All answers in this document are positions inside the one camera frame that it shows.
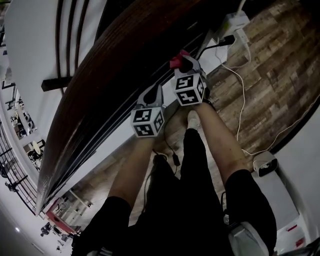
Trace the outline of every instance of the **cube with fiducial markers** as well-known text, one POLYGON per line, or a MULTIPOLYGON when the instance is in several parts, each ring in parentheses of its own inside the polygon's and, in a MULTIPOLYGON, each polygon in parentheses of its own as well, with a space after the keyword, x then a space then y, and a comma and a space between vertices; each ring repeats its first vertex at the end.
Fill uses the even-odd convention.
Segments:
POLYGON ((174 94, 181 106, 200 104, 206 87, 199 73, 184 75, 174 80, 174 94))
POLYGON ((158 136, 165 123, 163 108, 140 108, 131 112, 131 126, 138 138, 158 136))

